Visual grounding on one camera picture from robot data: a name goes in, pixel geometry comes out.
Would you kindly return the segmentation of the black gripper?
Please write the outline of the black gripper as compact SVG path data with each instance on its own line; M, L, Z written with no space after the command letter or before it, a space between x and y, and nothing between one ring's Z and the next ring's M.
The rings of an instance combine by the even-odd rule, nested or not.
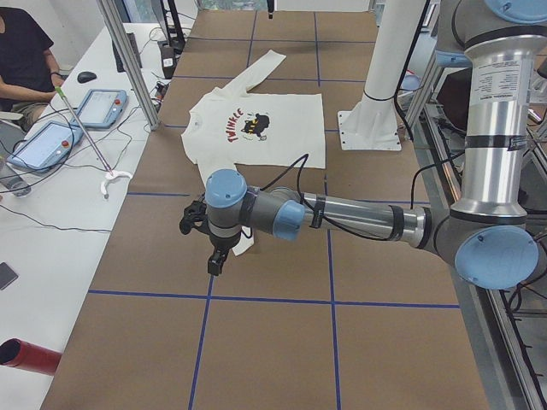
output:
M209 241L212 243L214 251L208 259L208 274L221 275L226 261L226 254L238 244L238 234L230 237L220 237L211 233Z

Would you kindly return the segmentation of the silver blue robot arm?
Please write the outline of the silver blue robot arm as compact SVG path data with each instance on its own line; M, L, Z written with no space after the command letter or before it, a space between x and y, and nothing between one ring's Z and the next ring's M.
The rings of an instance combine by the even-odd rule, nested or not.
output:
M358 202L247 185L235 172L214 172L206 184L201 226L219 275L244 227L292 240L303 225L335 228L377 241L404 241L438 255L459 276L502 290L527 279L538 246L518 202L526 149L526 116L536 54L546 44L543 1L444 1L437 49L465 55L472 66L460 198L448 211Z

